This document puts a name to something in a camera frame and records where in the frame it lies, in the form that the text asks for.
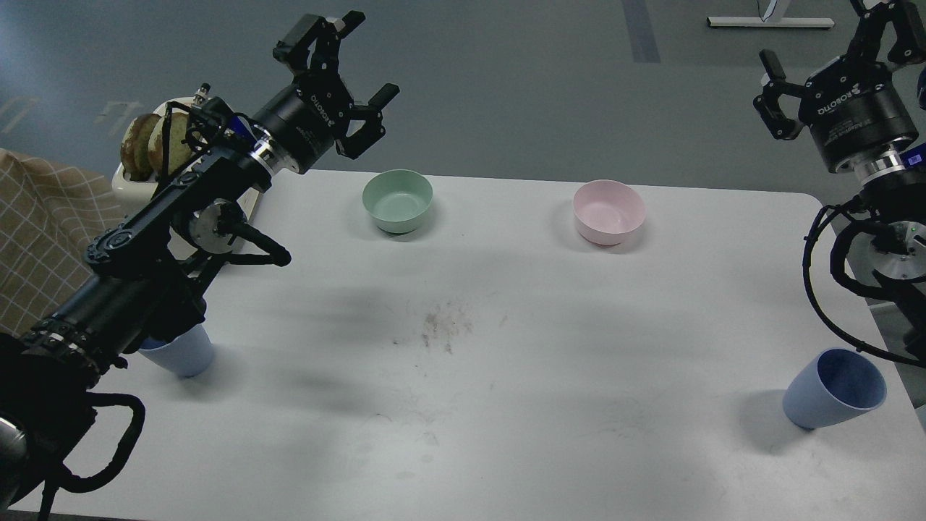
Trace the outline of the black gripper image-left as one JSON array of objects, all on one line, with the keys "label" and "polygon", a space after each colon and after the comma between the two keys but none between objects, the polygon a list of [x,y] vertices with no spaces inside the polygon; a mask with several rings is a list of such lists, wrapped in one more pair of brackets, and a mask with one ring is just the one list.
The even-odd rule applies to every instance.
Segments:
[{"label": "black gripper image-left", "polygon": [[332,148],[359,158],[385,135],[383,110],[400,87],[385,83],[367,103],[356,103],[338,74],[341,43],[365,20],[362,11],[338,19],[304,14],[274,47],[273,58],[297,78],[255,113],[255,122],[298,174]]}]

